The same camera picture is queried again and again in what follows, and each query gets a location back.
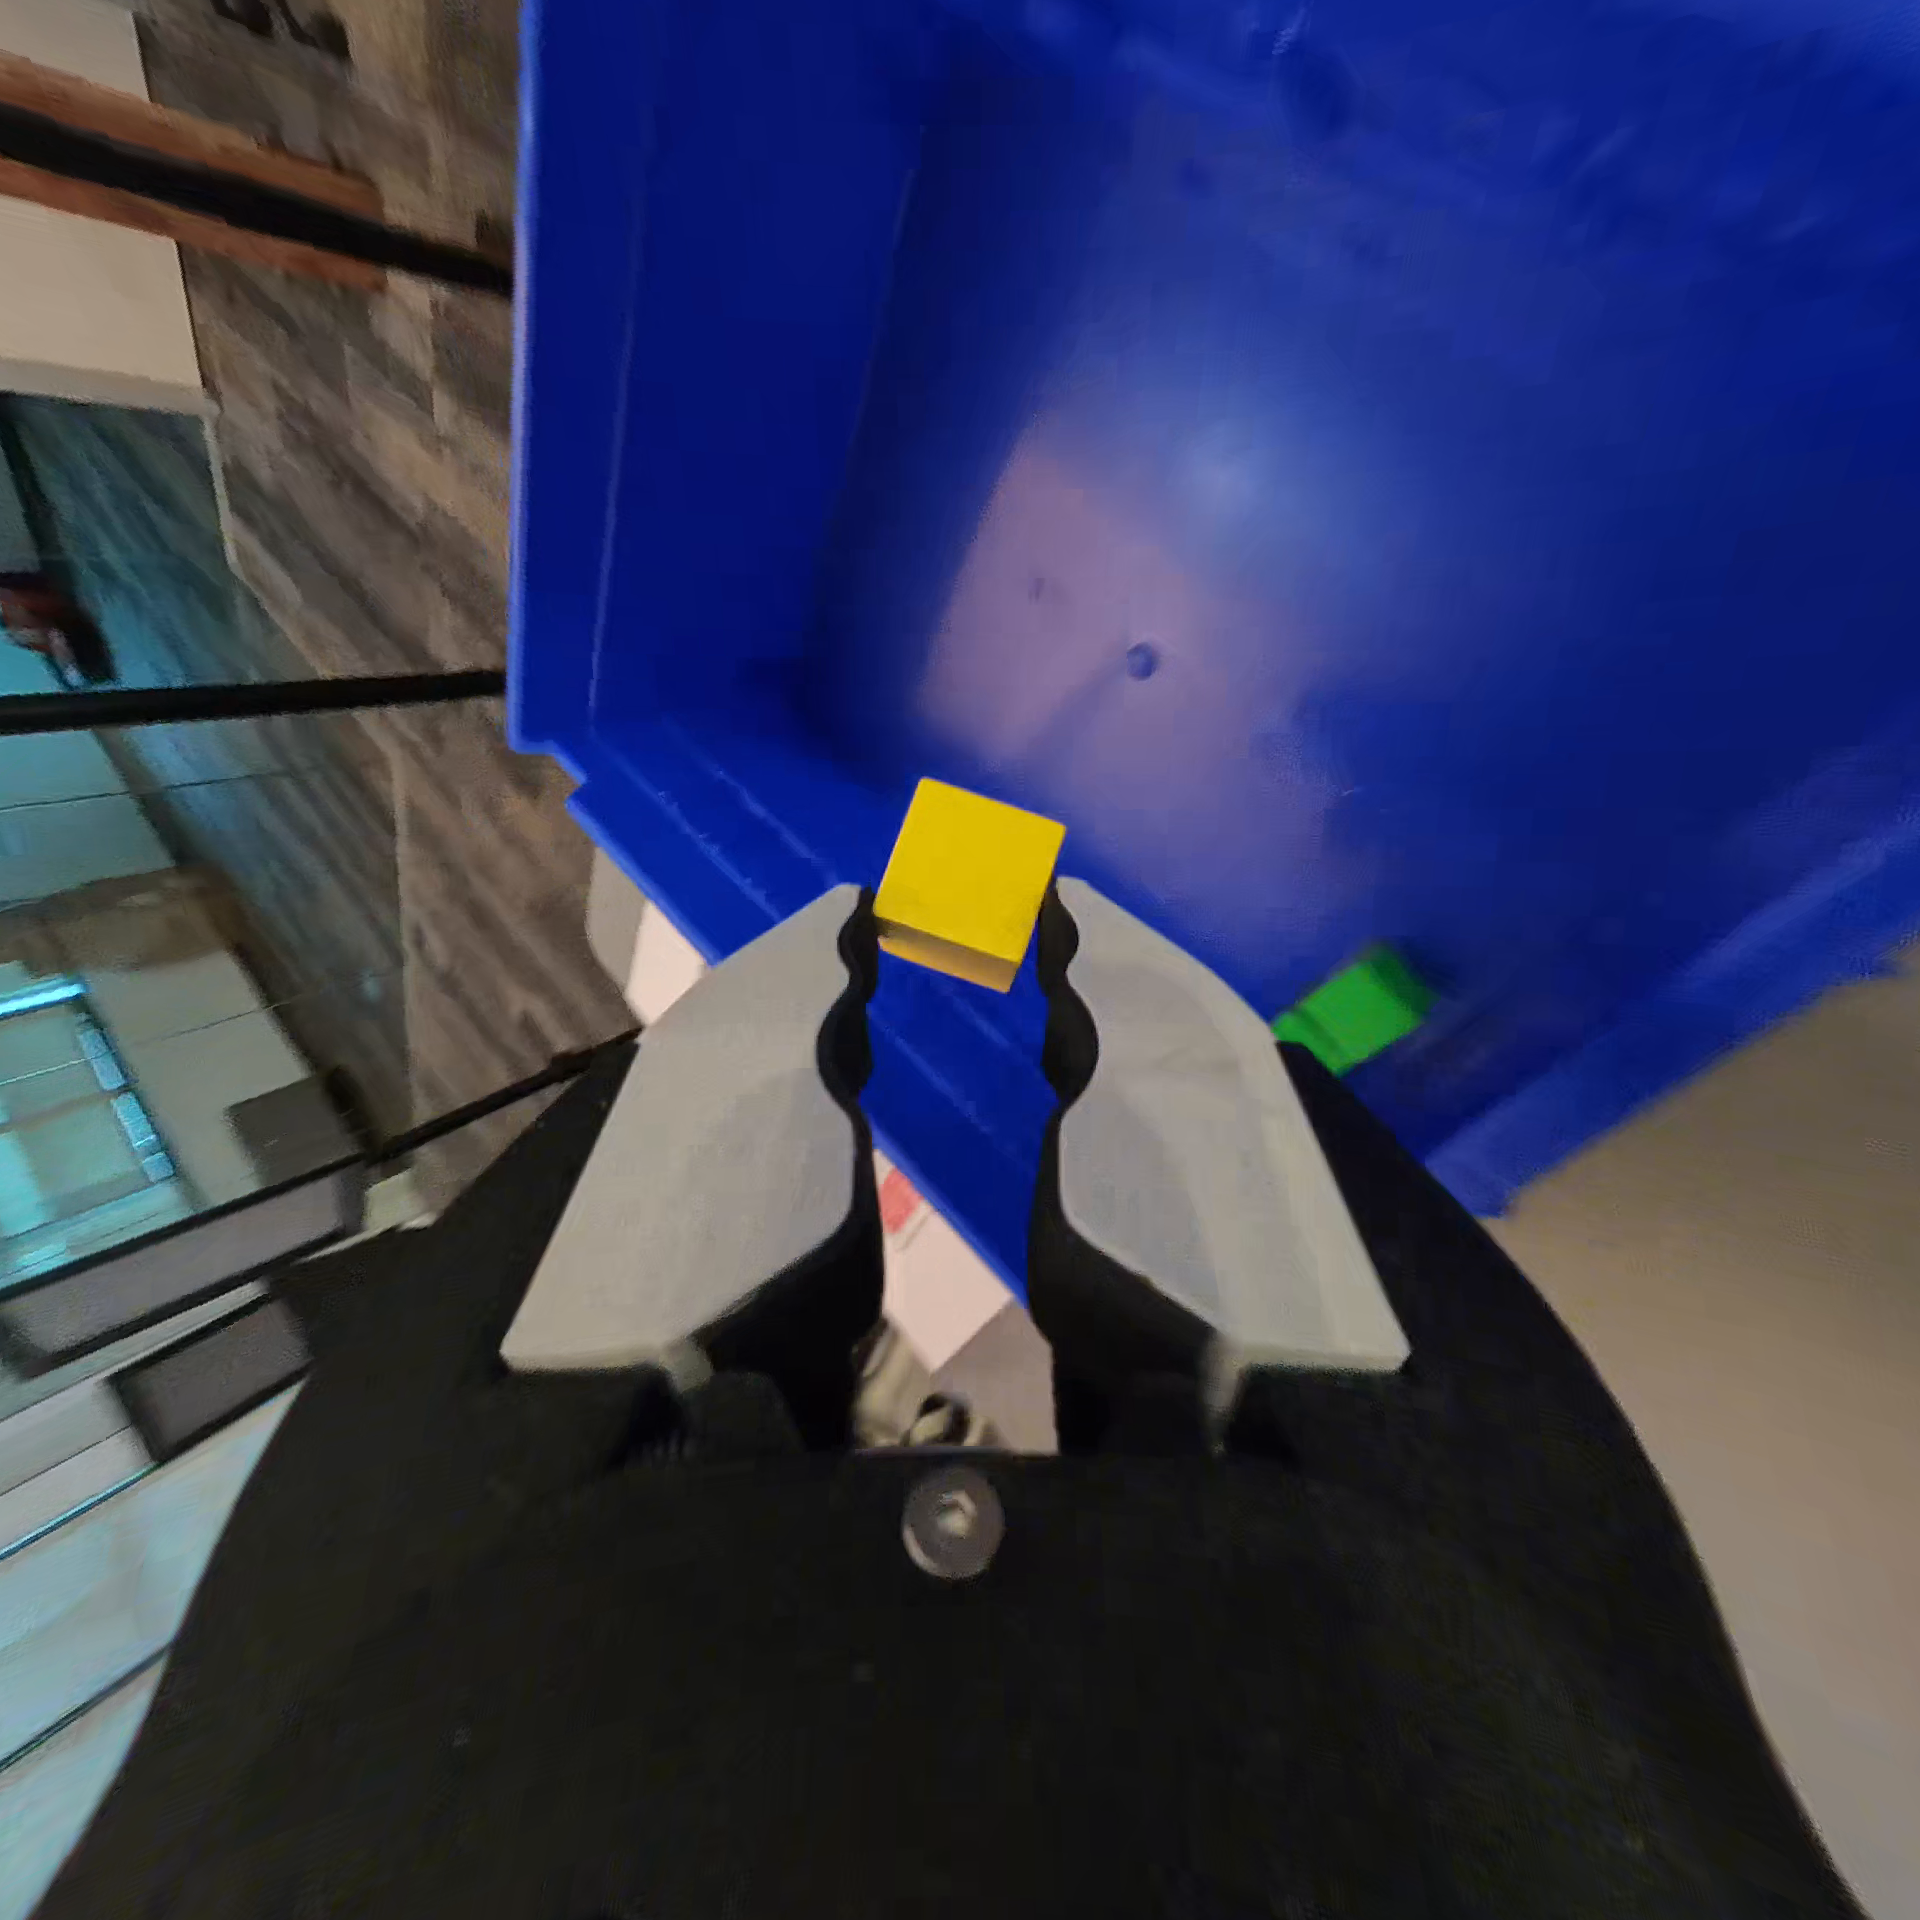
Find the yellow wooden cube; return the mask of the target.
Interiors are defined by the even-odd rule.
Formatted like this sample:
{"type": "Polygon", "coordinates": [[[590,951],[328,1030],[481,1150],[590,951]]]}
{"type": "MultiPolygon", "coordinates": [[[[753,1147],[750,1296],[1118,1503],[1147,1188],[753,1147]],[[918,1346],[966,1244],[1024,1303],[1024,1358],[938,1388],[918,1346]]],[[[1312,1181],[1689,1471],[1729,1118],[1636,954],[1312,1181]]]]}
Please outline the yellow wooden cube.
{"type": "Polygon", "coordinates": [[[874,899],[878,944],[986,991],[1016,988],[1067,828],[919,780],[874,899]]]}

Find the blue plastic bin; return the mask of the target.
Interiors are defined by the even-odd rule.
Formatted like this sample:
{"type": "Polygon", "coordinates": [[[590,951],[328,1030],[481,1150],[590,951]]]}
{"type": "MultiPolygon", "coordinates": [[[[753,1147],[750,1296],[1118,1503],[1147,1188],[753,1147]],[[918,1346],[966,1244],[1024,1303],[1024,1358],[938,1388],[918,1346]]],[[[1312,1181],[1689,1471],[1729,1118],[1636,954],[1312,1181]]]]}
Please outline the blue plastic bin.
{"type": "Polygon", "coordinates": [[[1916,936],[1916,4],[527,4],[513,736],[1065,824],[1478,1214],[1916,936]]]}

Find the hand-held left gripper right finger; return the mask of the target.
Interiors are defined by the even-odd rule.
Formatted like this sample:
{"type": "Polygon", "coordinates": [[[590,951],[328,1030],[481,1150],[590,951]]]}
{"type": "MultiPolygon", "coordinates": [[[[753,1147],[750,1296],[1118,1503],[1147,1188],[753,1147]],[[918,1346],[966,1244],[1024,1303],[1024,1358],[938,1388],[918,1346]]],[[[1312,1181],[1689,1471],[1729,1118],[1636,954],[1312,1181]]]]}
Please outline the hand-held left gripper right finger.
{"type": "Polygon", "coordinates": [[[1252,1008],[1079,878],[1047,890],[1038,979],[1024,1280],[1058,1452],[1210,1453],[1281,1378],[1401,1383],[1409,1333],[1252,1008]]]}

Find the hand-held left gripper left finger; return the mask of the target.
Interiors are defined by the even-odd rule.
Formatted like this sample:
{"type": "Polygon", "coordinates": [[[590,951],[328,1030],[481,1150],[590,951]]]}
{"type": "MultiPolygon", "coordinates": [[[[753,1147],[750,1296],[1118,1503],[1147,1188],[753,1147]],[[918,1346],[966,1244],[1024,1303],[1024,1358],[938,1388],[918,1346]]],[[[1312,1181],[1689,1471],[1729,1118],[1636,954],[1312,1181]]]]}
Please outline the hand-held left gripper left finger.
{"type": "Polygon", "coordinates": [[[502,1341],[516,1375],[760,1375],[852,1442],[882,1303],[874,894],[838,885],[649,1023],[502,1341]]]}

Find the green wooden cube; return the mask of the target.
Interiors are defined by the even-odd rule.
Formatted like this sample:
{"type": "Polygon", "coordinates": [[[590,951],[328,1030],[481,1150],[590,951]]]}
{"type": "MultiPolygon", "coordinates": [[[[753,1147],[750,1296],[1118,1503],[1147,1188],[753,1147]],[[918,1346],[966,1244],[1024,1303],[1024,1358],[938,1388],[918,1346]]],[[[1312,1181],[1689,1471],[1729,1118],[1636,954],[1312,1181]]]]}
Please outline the green wooden cube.
{"type": "Polygon", "coordinates": [[[1425,1026],[1436,988],[1393,944],[1371,944],[1273,1016],[1281,1044],[1307,1050],[1331,1075],[1371,1062],[1425,1026]]]}

